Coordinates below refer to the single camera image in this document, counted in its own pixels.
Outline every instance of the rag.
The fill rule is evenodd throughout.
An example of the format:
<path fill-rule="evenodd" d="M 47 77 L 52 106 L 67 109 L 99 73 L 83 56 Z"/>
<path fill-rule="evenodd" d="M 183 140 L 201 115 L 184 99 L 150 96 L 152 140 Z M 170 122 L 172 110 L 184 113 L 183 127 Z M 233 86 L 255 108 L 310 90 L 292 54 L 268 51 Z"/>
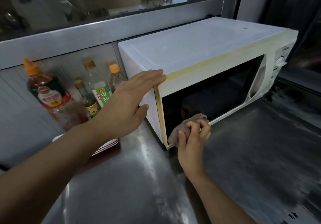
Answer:
<path fill-rule="evenodd" d="M 188 137 L 189 137 L 189 135 L 191 133 L 191 130 L 189 129 L 188 126 L 186 126 L 186 123 L 189 122 L 189 121 L 195 121 L 195 120 L 198 120 L 198 119 L 205 119 L 207 123 L 209 122 L 209 120 L 207 120 L 207 116 L 204 115 L 203 113 L 195 114 L 191 118 L 188 118 L 188 119 L 182 121 L 181 124 L 176 126 L 173 129 L 173 131 L 171 132 L 170 136 L 168 137 L 167 142 L 169 144 L 175 145 L 177 147 L 178 144 L 179 144 L 179 130 L 184 132 L 186 138 L 188 139 Z"/>

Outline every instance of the bottle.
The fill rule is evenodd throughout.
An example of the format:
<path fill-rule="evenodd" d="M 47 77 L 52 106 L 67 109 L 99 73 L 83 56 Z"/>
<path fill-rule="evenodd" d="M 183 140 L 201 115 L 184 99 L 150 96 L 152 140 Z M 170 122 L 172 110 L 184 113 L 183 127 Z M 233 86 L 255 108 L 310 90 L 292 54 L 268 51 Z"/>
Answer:
<path fill-rule="evenodd" d="M 84 110 L 62 86 L 57 76 L 43 73 L 28 59 L 24 59 L 23 63 L 30 76 L 28 90 L 65 131 L 88 121 Z"/>
<path fill-rule="evenodd" d="M 94 95 L 87 91 L 81 79 L 76 80 L 74 82 L 74 85 L 78 89 L 81 95 L 82 104 L 85 106 L 86 110 L 89 112 L 90 117 L 93 118 L 100 110 L 100 106 L 96 101 Z"/>
<path fill-rule="evenodd" d="M 111 72 L 111 78 L 110 78 L 111 91 L 114 92 L 115 89 L 117 89 L 117 87 L 119 86 L 119 84 L 123 81 L 127 81 L 127 79 L 119 71 L 119 67 L 117 64 L 110 65 L 109 70 Z"/>
<path fill-rule="evenodd" d="M 96 100 L 98 101 L 101 108 L 104 107 L 104 104 L 109 100 L 112 92 L 108 86 L 108 83 L 105 82 L 105 79 L 98 72 L 96 64 L 90 58 L 86 59 L 83 63 L 85 69 L 89 74 L 89 85 L 92 90 Z"/>

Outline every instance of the bottle cap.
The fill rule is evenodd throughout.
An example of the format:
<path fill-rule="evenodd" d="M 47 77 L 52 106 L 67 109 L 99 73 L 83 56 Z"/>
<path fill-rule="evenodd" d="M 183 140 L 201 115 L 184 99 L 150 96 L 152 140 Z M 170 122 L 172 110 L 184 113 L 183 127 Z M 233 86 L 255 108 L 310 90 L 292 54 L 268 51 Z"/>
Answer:
<path fill-rule="evenodd" d="M 111 71 L 111 73 L 117 73 L 119 72 L 119 67 L 117 64 L 112 64 L 109 66 L 109 70 Z"/>
<path fill-rule="evenodd" d="M 34 76 L 34 75 L 42 73 L 40 68 L 38 66 L 36 66 L 35 64 L 32 64 L 28 59 L 24 58 L 23 63 L 24 63 L 24 69 L 26 70 L 26 72 L 29 76 Z"/>
<path fill-rule="evenodd" d="M 74 85 L 76 86 L 77 89 L 82 89 L 85 87 L 85 85 L 83 84 L 83 81 L 81 79 L 78 79 L 74 82 Z"/>
<path fill-rule="evenodd" d="M 96 67 L 96 64 L 91 58 L 87 58 L 83 61 L 83 65 L 85 66 L 86 70 L 92 69 Z"/>

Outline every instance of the microwave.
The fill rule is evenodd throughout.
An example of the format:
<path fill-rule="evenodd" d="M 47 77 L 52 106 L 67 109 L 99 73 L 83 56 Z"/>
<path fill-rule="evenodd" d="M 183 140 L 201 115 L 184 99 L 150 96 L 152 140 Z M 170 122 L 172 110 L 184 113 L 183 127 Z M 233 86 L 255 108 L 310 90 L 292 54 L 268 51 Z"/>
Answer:
<path fill-rule="evenodd" d="M 298 31 L 213 17 L 118 43 L 128 78 L 163 69 L 150 90 L 147 119 L 167 149 L 183 120 L 207 115 L 210 125 L 262 97 L 286 64 Z"/>

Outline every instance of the person's left hand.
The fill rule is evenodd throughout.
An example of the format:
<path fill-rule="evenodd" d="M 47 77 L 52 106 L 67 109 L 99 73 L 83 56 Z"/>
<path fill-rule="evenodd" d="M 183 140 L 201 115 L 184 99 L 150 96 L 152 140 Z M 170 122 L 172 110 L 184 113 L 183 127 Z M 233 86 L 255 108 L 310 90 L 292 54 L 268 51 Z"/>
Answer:
<path fill-rule="evenodd" d="M 163 70 L 136 74 L 122 82 L 100 112 L 88 123 L 104 142 L 120 138 L 139 127 L 147 115 L 148 105 L 138 108 L 143 96 L 166 79 Z"/>

